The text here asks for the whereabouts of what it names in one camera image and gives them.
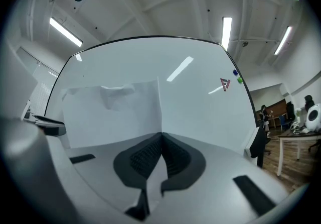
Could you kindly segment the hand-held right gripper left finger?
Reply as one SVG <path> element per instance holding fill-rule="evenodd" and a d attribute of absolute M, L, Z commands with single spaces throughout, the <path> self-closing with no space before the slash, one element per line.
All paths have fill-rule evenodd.
<path fill-rule="evenodd" d="M 119 212 L 144 221 L 161 201 L 161 133 L 66 152 L 86 184 Z"/>

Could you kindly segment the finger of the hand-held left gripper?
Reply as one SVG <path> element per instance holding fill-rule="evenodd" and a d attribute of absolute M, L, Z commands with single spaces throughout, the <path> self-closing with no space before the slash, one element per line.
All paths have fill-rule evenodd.
<path fill-rule="evenodd" d="M 35 119 L 35 125 L 42 129 L 45 135 L 58 137 L 66 134 L 66 127 L 63 122 L 40 115 L 33 115 L 33 117 Z"/>

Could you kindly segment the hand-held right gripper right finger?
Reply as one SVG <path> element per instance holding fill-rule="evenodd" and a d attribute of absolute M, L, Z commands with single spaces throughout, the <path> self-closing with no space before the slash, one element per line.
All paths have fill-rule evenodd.
<path fill-rule="evenodd" d="M 165 192 L 150 223 L 247 223 L 258 218 L 234 182 L 248 176 L 275 204 L 288 197 L 285 187 L 242 155 L 202 141 L 173 135 L 205 157 L 202 176 L 188 189 Z"/>

